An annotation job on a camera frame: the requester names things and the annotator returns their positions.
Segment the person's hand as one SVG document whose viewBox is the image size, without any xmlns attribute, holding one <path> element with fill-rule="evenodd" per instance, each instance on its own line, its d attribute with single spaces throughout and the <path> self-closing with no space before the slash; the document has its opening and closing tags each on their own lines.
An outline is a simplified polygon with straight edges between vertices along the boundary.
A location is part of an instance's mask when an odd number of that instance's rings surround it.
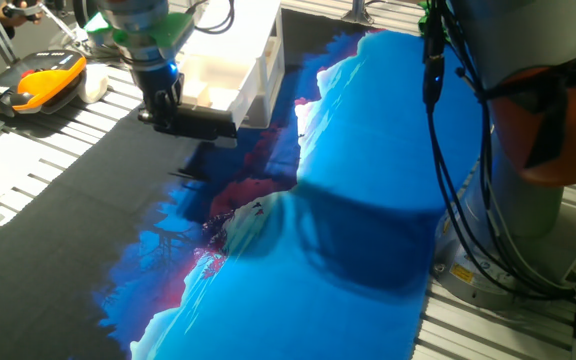
<svg viewBox="0 0 576 360">
<path fill-rule="evenodd" d="M 0 5 L 0 22 L 4 28 L 19 27 L 28 21 L 39 24 L 41 17 L 41 13 L 36 13 L 33 15 L 20 15 L 12 13 L 9 10 L 9 3 L 6 1 Z"/>
</svg>

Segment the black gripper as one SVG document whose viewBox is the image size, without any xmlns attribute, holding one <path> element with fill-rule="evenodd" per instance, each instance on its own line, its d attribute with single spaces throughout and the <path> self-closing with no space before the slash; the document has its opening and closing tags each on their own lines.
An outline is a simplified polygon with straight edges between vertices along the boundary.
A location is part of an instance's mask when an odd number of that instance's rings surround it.
<svg viewBox="0 0 576 360">
<path fill-rule="evenodd" d="M 174 61 L 149 67 L 133 67 L 132 77 L 142 91 L 144 106 L 137 119 L 156 131 L 179 134 L 178 108 L 181 103 L 183 74 Z"/>
</svg>

